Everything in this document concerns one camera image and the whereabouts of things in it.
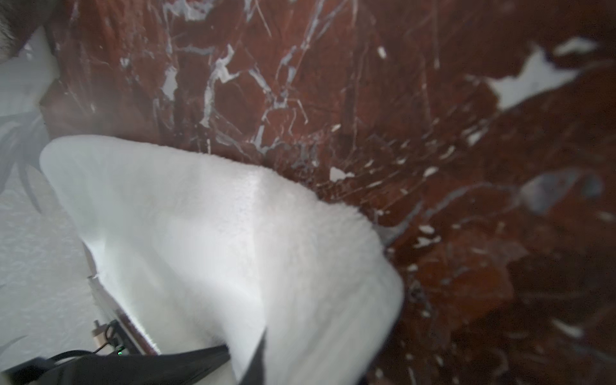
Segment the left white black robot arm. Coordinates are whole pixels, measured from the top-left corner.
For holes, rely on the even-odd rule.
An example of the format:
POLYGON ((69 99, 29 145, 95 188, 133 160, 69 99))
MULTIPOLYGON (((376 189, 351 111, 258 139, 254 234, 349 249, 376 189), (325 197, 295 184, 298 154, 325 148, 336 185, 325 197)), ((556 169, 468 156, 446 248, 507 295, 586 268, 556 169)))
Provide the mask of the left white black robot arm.
POLYGON ((195 384, 230 359, 225 346, 174 355, 68 351, 1 372, 2 384, 195 384))

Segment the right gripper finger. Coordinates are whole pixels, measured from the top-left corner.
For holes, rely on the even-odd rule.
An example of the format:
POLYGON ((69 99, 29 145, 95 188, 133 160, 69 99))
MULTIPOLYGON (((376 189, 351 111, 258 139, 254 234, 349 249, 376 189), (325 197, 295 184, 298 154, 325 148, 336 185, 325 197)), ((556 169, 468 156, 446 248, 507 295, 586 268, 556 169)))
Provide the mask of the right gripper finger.
POLYGON ((264 352, 266 348, 266 332, 263 333, 257 349, 250 361, 240 385, 265 385, 264 352))

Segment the white towel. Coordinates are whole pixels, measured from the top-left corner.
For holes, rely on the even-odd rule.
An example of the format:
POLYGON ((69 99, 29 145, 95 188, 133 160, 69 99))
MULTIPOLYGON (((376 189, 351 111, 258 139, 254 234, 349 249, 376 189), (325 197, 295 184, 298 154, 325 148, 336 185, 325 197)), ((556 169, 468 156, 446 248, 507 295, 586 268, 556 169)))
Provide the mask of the white towel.
POLYGON ((161 353, 225 344, 214 383, 262 347, 267 384, 356 384, 404 285, 354 207, 256 165, 108 136, 65 136, 40 167, 96 276, 161 353))

